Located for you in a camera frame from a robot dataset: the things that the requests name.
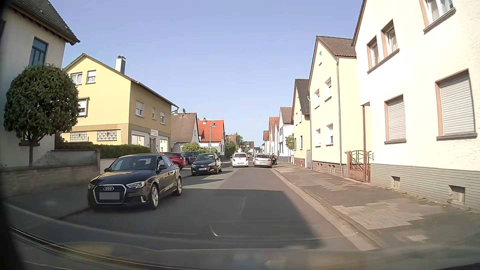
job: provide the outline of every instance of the headlight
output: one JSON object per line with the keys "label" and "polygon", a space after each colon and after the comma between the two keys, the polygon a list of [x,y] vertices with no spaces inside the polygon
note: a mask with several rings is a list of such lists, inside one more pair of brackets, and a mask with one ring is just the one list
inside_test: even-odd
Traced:
{"label": "headlight", "polygon": [[145,181],[128,184],[127,187],[141,188],[145,186]]}

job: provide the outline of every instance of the car wheel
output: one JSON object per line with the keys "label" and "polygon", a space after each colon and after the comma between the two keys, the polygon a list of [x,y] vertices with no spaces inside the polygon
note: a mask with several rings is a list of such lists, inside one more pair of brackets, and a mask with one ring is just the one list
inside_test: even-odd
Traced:
{"label": "car wheel", "polygon": [[183,187],[182,187],[182,185],[181,185],[181,178],[179,177],[178,184],[177,184],[177,190],[175,190],[175,191],[173,192],[173,195],[174,195],[174,196],[180,196],[182,190],[183,190]]}
{"label": "car wheel", "polygon": [[150,189],[150,194],[148,195],[148,208],[155,210],[158,207],[158,198],[158,187],[156,184],[153,184],[152,188]]}

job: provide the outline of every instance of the blurred license plate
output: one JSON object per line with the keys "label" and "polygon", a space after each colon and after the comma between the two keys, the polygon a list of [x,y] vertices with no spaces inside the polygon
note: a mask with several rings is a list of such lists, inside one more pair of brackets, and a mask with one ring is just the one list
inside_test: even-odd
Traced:
{"label": "blurred license plate", "polygon": [[99,199],[101,200],[120,200],[120,192],[100,192]]}

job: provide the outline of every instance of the blue sky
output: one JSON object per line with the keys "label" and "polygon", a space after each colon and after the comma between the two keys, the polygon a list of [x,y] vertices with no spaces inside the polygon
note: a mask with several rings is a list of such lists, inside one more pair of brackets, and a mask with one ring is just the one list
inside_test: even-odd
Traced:
{"label": "blue sky", "polygon": [[308,78],[315,36],[352,37],[361,0],[50,0],[81,53],[114,66],[188,112],[225,120],[262,144],[268,117]]}

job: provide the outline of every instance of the car grille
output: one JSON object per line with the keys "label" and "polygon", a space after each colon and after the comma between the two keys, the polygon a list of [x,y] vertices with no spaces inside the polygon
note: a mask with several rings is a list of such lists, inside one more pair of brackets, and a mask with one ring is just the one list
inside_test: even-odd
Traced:
{"label": "car grille", "polygon": [[[111,191],[103,191],[104,187],[113,187],[113,190]],[[94,194],[97,203],[122,203],[123,202],[123,197],[125,196],[125,187],[122,185],[98,185],[94,188]],[[111,192],[118,192],[120,195],[120,198],[118,200],[101,200],[100,199],[100,193],[111,193]]]}

